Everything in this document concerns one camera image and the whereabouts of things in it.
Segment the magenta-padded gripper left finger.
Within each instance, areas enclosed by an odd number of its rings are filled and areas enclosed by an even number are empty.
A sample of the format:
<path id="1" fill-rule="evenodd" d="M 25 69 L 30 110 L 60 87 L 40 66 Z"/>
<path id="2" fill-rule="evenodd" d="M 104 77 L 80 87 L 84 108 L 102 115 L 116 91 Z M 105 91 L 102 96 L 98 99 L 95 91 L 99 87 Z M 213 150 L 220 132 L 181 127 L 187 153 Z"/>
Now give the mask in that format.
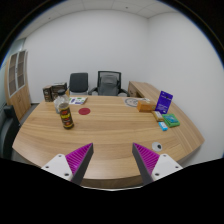
<path id="1" fill-rule="evenodd" d="M 90 143 L 67 155 L 57 154 L 42 169 L 76 185 L 81 185 L 92 155 L 93 144 Z"/>

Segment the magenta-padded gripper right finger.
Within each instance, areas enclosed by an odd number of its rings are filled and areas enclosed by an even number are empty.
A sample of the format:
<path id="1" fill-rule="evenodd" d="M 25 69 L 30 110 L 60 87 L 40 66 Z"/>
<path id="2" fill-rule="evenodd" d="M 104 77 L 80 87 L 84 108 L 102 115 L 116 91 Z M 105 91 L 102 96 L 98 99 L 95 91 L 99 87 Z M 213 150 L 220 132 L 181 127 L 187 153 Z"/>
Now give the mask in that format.
<path id="1" fill-rule="evenodd" d="M 168 154 L 159 155 L 137 143 L 133 144 L 132 153 L 140 171 L 143 185 L 148 185 L 182 169 Z"/>

